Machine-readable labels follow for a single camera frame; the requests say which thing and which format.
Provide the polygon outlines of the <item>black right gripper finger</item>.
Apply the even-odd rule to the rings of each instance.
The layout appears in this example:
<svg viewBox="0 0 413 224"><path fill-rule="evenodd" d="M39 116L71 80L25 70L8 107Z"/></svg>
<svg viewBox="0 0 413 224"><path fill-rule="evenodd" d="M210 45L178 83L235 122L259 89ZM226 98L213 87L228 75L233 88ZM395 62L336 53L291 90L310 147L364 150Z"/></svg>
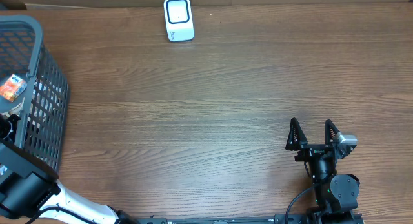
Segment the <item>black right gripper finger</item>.
<svg viewBox="0 0 413 224"><path fill-rule="evenodd" d="M325 121L325 144L329 145L336 134L339 133L339 129L335 126L335 124L330 120Z"/></svg>
<svg viewBox="0 0 413 224"><path fill-rule="evenodd" d="M290 120L290 128L285 149L290 151L299 151L304 149L307 144L307 138L304 135L298 120L293 117Z"/></svg>

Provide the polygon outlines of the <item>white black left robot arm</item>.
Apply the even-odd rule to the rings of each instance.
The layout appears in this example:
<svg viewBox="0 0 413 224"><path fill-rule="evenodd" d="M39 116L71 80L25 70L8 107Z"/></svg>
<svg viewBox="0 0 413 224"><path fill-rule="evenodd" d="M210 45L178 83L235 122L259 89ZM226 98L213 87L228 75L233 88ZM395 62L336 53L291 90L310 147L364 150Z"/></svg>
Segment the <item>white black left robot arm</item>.
<svg viewBox="0 0 413 224"><path fill-rule="evenodd" d="M137 223L122 210L101 205L68 190L44 161L10 141L18 116L1 118L1 215L64 223Z"/></svg>

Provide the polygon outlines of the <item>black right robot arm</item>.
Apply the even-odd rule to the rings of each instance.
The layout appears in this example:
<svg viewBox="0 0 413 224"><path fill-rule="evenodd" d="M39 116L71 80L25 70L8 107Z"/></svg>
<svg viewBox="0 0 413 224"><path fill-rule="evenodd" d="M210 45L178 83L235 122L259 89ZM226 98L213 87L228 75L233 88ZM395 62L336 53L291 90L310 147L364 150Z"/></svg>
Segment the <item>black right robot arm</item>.
<svg viewBox="0 0 413 224"><path fill-rule="evenodd" d="M284 222L290 222L292 206L313 191L316 206L300 215L302 223L363 223L361 214L354 214L358 207L359 179L353 174L339 174L337 163L357 147L353 134L342 133L331 120L325 121L325 142L310 144L296 118L290 120L285 149L294 151L296 162L304 164L312 185L299 193L288 205Z"/></svg>

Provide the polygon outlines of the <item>white barcode scanner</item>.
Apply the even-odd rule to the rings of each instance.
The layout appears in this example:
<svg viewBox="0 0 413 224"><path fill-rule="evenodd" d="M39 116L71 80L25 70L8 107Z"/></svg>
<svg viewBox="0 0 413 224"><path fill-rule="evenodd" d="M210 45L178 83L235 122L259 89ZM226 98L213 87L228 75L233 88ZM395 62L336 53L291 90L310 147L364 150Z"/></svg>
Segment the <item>white barcode scanner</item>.
<svg viewBox="0 0 413 224"><path fill-rule="evenodd" d="M190 0L165 0L163 8L169 41L193 40L194 24Z"/></svg>

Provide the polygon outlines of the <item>orange juice carton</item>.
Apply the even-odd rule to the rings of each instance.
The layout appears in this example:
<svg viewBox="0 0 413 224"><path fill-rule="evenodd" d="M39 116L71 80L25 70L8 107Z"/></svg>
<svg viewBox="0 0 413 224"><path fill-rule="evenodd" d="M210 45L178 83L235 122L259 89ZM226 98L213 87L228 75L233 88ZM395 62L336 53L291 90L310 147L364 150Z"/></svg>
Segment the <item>orange juice carton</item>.
<svg viewBox="0 0 413 224"><path fill-rule="evenodd" d="M1 97L14 102L27 88L28 83L19 75L11 74L1 79Z"/></svg>

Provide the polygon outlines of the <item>grey plastic mesh basket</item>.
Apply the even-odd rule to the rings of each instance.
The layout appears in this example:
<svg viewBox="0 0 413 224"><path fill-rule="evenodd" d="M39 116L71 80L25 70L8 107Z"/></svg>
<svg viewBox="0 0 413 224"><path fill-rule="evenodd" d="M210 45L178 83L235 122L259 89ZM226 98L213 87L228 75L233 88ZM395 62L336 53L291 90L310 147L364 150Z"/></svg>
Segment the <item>grey plastic mesh basket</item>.
<svg viewBox="0 0 413 224"><path fill-rule="evenodd" d="M22 79L15 101L1 99L1 114L15 113L14 145L59 170L70 87L43 43L40 23L28 15L1 16L1 83Z"/></svg>

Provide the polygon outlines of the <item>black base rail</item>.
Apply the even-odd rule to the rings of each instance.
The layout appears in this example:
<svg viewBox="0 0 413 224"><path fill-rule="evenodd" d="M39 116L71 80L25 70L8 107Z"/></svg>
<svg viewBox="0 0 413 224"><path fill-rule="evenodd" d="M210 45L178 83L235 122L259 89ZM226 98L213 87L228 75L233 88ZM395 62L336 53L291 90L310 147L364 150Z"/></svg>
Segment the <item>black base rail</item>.
<svg viewBox="0 0 413 224"><path fill-rule="evenodd" d="M136 218L140 224L285 224L285 215L243 217L243 218Z"/></svg>

